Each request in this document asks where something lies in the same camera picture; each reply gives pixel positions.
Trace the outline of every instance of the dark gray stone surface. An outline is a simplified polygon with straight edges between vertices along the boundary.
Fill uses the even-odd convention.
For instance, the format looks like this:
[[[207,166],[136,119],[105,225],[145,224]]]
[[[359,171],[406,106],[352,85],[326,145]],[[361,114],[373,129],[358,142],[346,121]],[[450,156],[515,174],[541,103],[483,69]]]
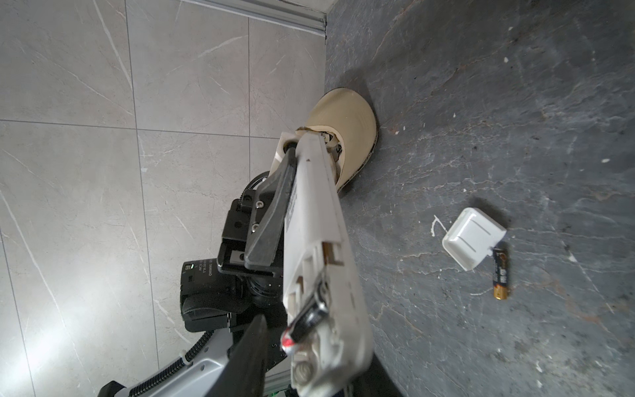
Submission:
[[[635,393],[635,6],[627,1],[340,0],[327,89],[380,137],[342,195],[376,351],[408,396]],[[508,228],[458,270],[467,206]]]

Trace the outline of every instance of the black battery with red tip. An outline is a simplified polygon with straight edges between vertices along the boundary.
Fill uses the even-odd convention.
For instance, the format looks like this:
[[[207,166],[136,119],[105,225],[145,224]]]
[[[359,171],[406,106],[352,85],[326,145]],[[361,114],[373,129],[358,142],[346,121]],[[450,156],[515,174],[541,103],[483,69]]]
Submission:
[[[498,300],[507,299],[507,251],[494,248],[494,297]]]

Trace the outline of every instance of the white plastic device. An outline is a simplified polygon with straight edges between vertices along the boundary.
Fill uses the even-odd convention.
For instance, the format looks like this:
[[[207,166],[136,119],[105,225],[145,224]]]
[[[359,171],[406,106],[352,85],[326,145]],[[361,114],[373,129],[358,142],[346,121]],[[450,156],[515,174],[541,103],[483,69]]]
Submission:
[[[284,222],[283,303],[291,324],[322,285],[328,317],[294,346],[291,385],[302,397],[331,397],[368,369],[373,334],[324,138],[303,135],[296,156]]]
[[[466,271],[478,266],[507,230],[478,208],[466,208],[443,238],[443,248]]]

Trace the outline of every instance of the silver screw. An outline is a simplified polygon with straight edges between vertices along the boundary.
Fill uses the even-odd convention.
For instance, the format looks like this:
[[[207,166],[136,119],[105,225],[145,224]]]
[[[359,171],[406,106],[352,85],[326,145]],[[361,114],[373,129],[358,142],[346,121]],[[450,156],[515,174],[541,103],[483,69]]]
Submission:
[[[313,365],[308,361],[301,361],[293,368],[293,375],[298,385],[305,385],[313,378]]]

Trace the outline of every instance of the floor tile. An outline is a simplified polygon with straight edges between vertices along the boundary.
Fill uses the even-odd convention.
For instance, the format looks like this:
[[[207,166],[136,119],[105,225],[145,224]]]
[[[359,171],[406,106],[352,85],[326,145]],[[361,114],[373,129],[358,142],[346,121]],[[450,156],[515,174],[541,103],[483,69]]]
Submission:
[[[251,136],[279,138],[324,95],[324,37],[258,20],[249,30]]]
[[[179,309],[183,262],[215,258],[227,211],[249,182],[248,138],[139,131],[159,363],[198,335]]]
[[[33,396],[18,312],[15,309],[9,268],[0,242],[0,396]]]
[[[278,139],[250,138],[250,172],[255,177],[261,172],[269,171],[273,163]]]
[[[0,0],[0,119],[134,127],[124,0]]]
[[[135,131],[2,122],[0,148],[0,227],[36,394],[146,377],[157,356]]]
[[[138,127],[247,136],[247,18],[176,0],[128,16]]]

